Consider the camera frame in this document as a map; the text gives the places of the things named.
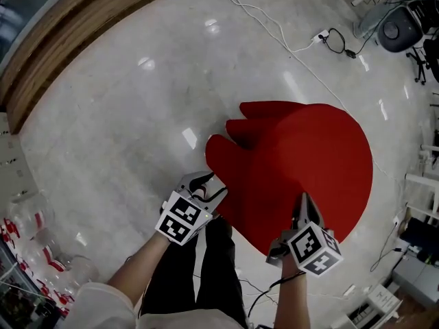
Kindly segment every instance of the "black pants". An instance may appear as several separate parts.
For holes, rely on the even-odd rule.
[[[143,298],[141,314],[218,309],[247,328],[242,290],[235,272],[232,228],[222,218],[206,227],[206,254],[195,301],[193,268],[197,237],[183,246],[172,243],[159,262]]]

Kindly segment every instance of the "person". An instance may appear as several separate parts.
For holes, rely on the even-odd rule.
[[[107,284],[88,283],[79,290],[62,329],[248,328],[231,236],[232,228],[223,218],[207,224],[207,248],[195,300],[198,237],[179,246],[156,232]],[[283,259],[282,277],[297,273],[289,254]],[[133,306],[146,287],[137,322]],[[274,327],[310,328],[305,275],[281,284]]]

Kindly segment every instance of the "wooden panel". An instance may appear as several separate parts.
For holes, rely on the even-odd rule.
[[[37,23],[0,80],[12,133],[17,133],[53,80],[98,36],[153,0],[60,0]]]

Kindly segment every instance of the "forearm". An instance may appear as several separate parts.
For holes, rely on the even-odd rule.
[[[298,272],[291,254],[283,259],[282,278],[293,276]],[[281,284],[279,305],[276,319],[276,329],[309,329],[309,315],[307,305],[307,277],[298,276]]]
[[[155,232],[148,242],[136,252],[108,281],[135,305],[149,284],[158,262],[169,246],[169,240]]]

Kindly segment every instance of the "electrical outlet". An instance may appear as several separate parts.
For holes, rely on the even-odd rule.
[[[326,38],[328,35],[329,35],[329,32],[328,32],[326,29],[324,29],[324,30],[322,30],[319,34],[317,34],[312,40],[313,40],[315,43],[318,43],[318,42],[321,42],[321,41],[322,41],[322,39],[320,38],[320,36],[322,36],[323,38]]]
[[[397,226],[399,226],[400,222],[401,221],[399,220],[398,216],[395,216],[395,218],[393,218],[393,224],[394,224],[395,228]]]

